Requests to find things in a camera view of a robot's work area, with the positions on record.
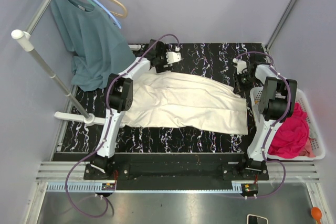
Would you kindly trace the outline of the white t shirt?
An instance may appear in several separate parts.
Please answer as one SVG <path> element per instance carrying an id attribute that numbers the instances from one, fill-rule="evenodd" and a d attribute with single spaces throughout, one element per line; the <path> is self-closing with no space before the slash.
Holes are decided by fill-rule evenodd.
<path id="1" fill-rule="evenodd" d="M 246 135 L 247 102 L 231 86 L 184 73 L 145 73 L 133 86 L 133 103 L 122 123 L 129 127 L 194 127 Z"/>

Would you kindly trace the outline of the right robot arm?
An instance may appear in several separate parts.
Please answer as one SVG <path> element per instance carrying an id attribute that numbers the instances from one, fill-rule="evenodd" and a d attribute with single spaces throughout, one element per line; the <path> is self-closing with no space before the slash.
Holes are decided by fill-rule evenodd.
<path id="1" fill-rule="evenodd" d="M 263 84 L 259 102 L 253 109 L 257 131 L 247 154 L 235 168 L 242 179 L 250 180 L 267 172 L 269 147 L 280 126 L 294 111 L 297 81 L 284 78 L 270 63 L 248 65 L 243 60 L 235 59 L 234 65 L 239 89 L 250 86 L 256 80 Z"/>

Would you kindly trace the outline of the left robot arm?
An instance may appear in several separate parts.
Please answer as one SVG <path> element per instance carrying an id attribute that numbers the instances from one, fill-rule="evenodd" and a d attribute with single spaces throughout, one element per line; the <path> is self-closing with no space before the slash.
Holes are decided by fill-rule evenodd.
<path id="1" fill-rule="evenodd" d="M 113 175 L 115 144 L 121 122 L 133 103 L 134 82 L 151 69 L 159 72 L 172 68 L 169 62 L 169 46 L 150 40 L 147 50 L 136 55 L 133 63 L 119 74 L 111 74 L 106 91 L 106 116 L 100 141 L 90 159 L 91 173 L 103 180 Z"/>

